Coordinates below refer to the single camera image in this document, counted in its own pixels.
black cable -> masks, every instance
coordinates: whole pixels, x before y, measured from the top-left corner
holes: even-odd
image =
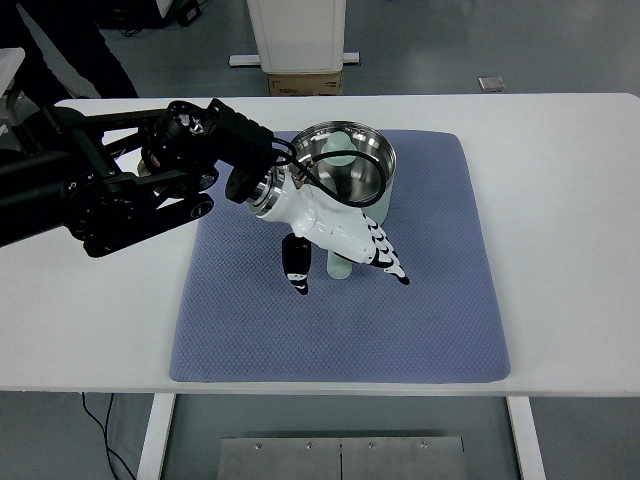
[[[84,411],[87,412],[87,415],[89,415],[93,419],[93,421],[98,424],[98,427],[100,427],[100,430],[102,431],[102,437],[104,438],[104,447],[107,454],[107,460],[109,461],[109,469],[111,470],[111,474],[113,475],[113,478],[115,478],[116,480],[119,480],[119,477],[116,474],[115,469],[113,468],[113,463],[111,462],[111,455],[116,457],[120,461],[120,463],[122,463],[124,468],[127,470],[127,473],[129,474],[129,476],[131,476],[131,478],[135,480],[136,477],[131,471],[131,469],[129,468],[129,466],[127,465],[127,462],[125,462],[122,459],[122,457],[118,455],[118,453],[116,453],[111,447],[109,447],[109,432],[108,432],[109,417],[111,416],[111,408],[113,407],[114,396],[115,394],[112,393],[111,398],[109,399],[109,408],[107,410],[107,416],[104,421],[104,426],[102,425],[102,422],[98,420],[96,416],[93,413],[91,413],[87,408],[87,399],[86,399],[85,392],[82,392],[82,408],[84,408]]]
[[[322,160],[326,160],[327,158],[343,157],[343,156],[347,156],[348,155],[348,156],[364,158],[367,162],[373,164],[374,168],[378,172],[378,175],[380,175],[380,188],[378,189],[378,191],[376,192],[375,196],[372,199],[354,202],[352,200],[347,200],[347,199],[341,198],[337,193],[335,193],[329,187],[324,185],[320,181],[320,179],[318,177],[316,177],[311,172],[311,170],[309,170],[306,167],[306,165],[304,165],[302,162],[300,162],[296,158],[296,156],[297,156],[296,155],[296,149],[291,143],[289,143],[286,140],[283,140],[281,138],[274,138],[273,143],[278,143],[280,145],[284,145],[290,151],[290,153],[287,153],[287,152],[285,152],[283,150],[274,149],[278,153],[278,155],[280,155],[282,158],[285,159],[282,162],[276,162],[276,166],[284,166],[284,165],[289,165],[289,164],[295,165],[296,168],[300,169],[307,177],[309,177],[309,179],[311,180],[311,183],[313,183],[316,187],[318,187],[324,193],[329,195],[335,201],[337,201],[337,202],[339,202],[339,203],[341,203],[343,205],[346,205],[347,207],[356,207],[356,208],[369,207],[369,206],[373,205],[374,203],[376,203],[378,200],[380,200],[382,198],[382,196],[384,195],[384,192],[386,190],[386,185],[387,185],[387,175],[384,172],[384,169],[382,168],[382,165],[380,164],[378,159],[376,157],[374,157],[373,155],[370,155],[370,154],[365,153],[365,152],[360,152],[358,150],[337,150],[337,151],[334,151],[334,152],[320,153],[318,155],[315,155],[314,157],[311,157],[311,159],[310,159],[311,162],[318,163],[318,162],[320,162]]]
[[[198,1],[198,8],[200,9],[200,14],[204,13],[204,11],[206,10],[207,7],[209,7],[209,5],[211,4],[211,0],[202,0],[202,1]],[[178,27],[178,28],[172,28],[169,25],[173,22],[175,22],[178,19],[178,17],[176,16],[176,13],[173,11],[173,8],[167,13],[167,16],[164,17],[164,26],[159,26],[158,28],[161,30],[180,30],[181,28],[183,28],[182,26]],[[135,37],[136,35],[139,35],[142,31],[144,30],[144,28],[118,28],[118,31],[120,32],[120,35],[122,35],[125,38],[131,38],[131,37]]]

metal plate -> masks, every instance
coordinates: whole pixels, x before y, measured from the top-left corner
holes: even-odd
[[[502,92],[506,87],[502,77],[478,77],[483,92]]]
[[[342,439],[342,478],[466,480],[460,437]]]
[[[340,480],[335,438],[225,438],[218,480]]]
[[[227,438],[219,480],[466,480],[460,437]]]

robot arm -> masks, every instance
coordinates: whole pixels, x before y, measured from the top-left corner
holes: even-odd
[[[233,166],[229,200],[249,203],[265,221],[291,225],[283,264],[301,293],[307,242],[408,283],[375,222],[314,185],[296,183],[291,165],[278,161],[295,158],[274,147],[273,132],[217,99],[206,109],[175,101],[166,110],[97,117],[59,108],[45,113],[44,140],[32,142],[26,157],[0,163],[0,246],[64,225],[90,256],[110,254],[207,214],[213,200],[205,190],[217,181],[221,160]],[[102,145],[105,131],[130,127],[137,133]],[[141,175],[120,171],[115,158],[139,147]]]

table leg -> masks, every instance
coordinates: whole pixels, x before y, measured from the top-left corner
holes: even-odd
[[[522,480],[545,480],[547,477],[529,397],[507,397],[507,406]]]
[[[149,424],[138,467],[138,480],[159,480],[162,475],[162,464],[169,439],[175,401],[175,393],[156,393],[153,396]]]

cardboard box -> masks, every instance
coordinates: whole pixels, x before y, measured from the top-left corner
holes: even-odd
[[[309,97],[340,95],[342,71],[336,73],[271,73],[269,93],[272,97]]]

